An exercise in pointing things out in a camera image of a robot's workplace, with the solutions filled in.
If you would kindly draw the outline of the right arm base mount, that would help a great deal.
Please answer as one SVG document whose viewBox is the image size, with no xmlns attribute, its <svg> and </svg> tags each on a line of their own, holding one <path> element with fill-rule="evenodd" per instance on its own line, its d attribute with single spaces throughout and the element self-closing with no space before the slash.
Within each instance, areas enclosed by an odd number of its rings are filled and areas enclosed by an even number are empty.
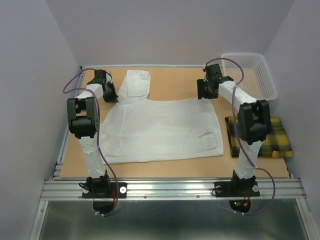
<svg viewBox="0 0 320 240">
<path fill-rule="evenodd" d="M 254 186 L 257 182 L 245 184 L 233 184 L 231 181 L 216 181 L 213 183 L 214 187 L 212 194 L 218 198 L 237 198 L 237 197 L 259 197 L 260 191 L 254 191 Z"/>
</svg>

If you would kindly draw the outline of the white long sleeve shirt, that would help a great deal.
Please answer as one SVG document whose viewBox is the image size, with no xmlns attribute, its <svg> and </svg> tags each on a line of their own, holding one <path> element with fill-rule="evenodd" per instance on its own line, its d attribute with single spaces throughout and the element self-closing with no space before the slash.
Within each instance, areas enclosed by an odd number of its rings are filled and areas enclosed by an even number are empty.
<svg viewBox="0 0 320 240">
<path fill-rule="evenodd" d="M 150 86 L 150 72 L 127 71 L 118 102 L 100 125 L 99 145 L 109 163 L 223 155 L 221 128 L 210 100 L 149 100 Z"/>
</svg>

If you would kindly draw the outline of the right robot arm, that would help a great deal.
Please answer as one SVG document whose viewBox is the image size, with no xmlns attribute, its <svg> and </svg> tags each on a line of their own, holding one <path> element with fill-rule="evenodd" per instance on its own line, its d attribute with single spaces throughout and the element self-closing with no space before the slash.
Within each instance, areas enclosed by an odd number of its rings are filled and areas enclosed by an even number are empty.
<svg viewBox="0 0 320 240">
<path fill-rule="evenodd" d="M 197 97 L 209 100 L 223 97 L 231 103 L 235 136 L 240 146 L 231 180 L 215 182 L 213 194 L 220 198 L 259 196 L 257 158 L 271 128 L 269 103 L 250 96 L 231 77 L 223 76 L 218 64 L 206 65 L 203 71 L 204 78 L 197 80 Z"/>
</svg>

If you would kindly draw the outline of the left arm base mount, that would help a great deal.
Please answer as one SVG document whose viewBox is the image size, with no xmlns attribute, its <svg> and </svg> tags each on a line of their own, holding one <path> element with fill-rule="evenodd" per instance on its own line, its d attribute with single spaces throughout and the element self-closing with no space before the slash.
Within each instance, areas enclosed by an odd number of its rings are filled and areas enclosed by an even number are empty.
<svg viewBox="0 0 320 240">
<path fill-rule="evenodd" d="M 117 197 L 119 199 L 125 199 L 127 197 L 128 184 L 126 182 L 119 182 L 119 193 Z M 116 183 L 110 183 L 110 190 L 106 188 L 101 188 L 97 190 L 88 191 L 87 189 L 82 189 L 83 199 L 115 199 L 116 198 Z"/>
</svg>

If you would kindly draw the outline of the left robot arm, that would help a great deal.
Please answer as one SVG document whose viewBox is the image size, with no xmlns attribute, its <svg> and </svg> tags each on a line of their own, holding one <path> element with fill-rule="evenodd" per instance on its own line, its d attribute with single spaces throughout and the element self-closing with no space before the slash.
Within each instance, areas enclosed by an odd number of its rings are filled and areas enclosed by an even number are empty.
<svg viewBox="0 0 320 240">
<path fill-rule="evenodd" d="M 95 69 L 94 77 L 82 92 L 66 101 L 68 129 L 81 145 L 87 165 L 86 182 L 80 183 L 83 198 L 115 198 L 116 185 L 110 182 L 99 150 L 100 107 L 99 98 L 106 103 L 118 102 L 111 73 Z"/>
</svg>

